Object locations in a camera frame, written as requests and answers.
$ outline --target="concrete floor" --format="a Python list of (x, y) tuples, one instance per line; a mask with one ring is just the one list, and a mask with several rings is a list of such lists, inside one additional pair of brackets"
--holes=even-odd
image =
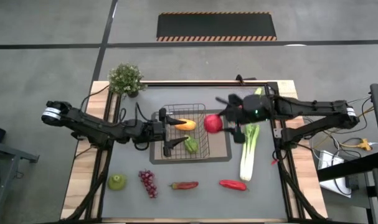
[[(100, 43), (110, 4), (0, 0), (0, 44)], [(156, 16), (172, 11), (271, 11), (278, 40), (378, 39), (376, 0), (120, 0), (109, 42), (154, 42)], [(40, 115), (47, 100), (79, 105), (90, 89), (98, 52), (0, 50), (0, 126), (7, 131), (6, 144), (40, 154), (38, 164), (21, 164), (25, 176), (13, 185), (3, 223), (59, 218), (77, 142), (67, 129), (44, 125)], [(301, 100), (353, 100), (378, 83), (378, 45), (108, 49), (100, 80), (120, 62), (139, 65), (146, 80), (225, 80), (238, 73), (290, 79)], [(358, 113), (360, 105), (355, 105)], [(337, 138), (378, 141), (373, 115), (367, 120), (367, 129)], [(327, 204), (327, 209), (334, 220), (366, 221), (360, 208)]]

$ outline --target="black wire basket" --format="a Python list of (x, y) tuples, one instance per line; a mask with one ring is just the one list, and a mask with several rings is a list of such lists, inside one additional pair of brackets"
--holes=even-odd
[(165, 105), (167, 115), (174, 119), (189, 119), (196, 122), (196, 128), (192, 131), (181, 131), (174, 126), (167, 125), (167, 140), (182, 138), (184, 135), (189, 135), (195, 139), (199, 145), (199, 150), (195, 154), (190, 154), (184, 147), (184, 143), (180, 143), (171, 150), (171, 157), (164, 156), (161, 151), (163, 159), (172, 160), (188, 160), (188, 159), (207, 159), (209, 157), (209, 142), (208, 133), (204, 129), (204, 119), (206, 118), (206, 106), (201, 103), (196, 104), (180, 104), (180, 105)]

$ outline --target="potted plant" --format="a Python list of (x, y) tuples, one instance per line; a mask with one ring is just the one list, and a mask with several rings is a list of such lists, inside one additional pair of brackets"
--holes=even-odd
[(140, 82), (142, 78), (139, 68), (128, 63), (121, 63), (117, 68), (111, 69), (108, 74), (110, 90), (123, 97), (126, 95), (132, 98), (138, 96), (139, 90), (146, 88), (146, 85)]

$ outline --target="green pepper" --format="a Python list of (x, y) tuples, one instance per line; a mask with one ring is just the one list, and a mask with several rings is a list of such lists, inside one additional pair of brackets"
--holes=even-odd
[(184, 135), (184, 137), (187, 137), (187, 139), (184, 140), (184, 147), (186, 148), (188, 153), (195, 154), (196, 152), (198, 152), (199, 144), (197, 143), (197, 141), (186, 134)]

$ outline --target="red chili pepper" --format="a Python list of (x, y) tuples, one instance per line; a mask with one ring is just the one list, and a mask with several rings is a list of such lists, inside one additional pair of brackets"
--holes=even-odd
[(227, 187), (229, 189), (234, 189), (234, 190), (246, 190), (247, 189), (247, 186), (245, 185), (245, 183), (243, 182), (240, 182), (240, 181), (236, 181), (236, 180), (221, 180), (219, 181), (219, 184), (224, 186), (224, 187)]
[(171, 185), (172, 189), (174, 190), (187, 190), (187, 189), (193, 189), (194, 187), (197, 187), (199, 185), (198, 182), (175, 182)]

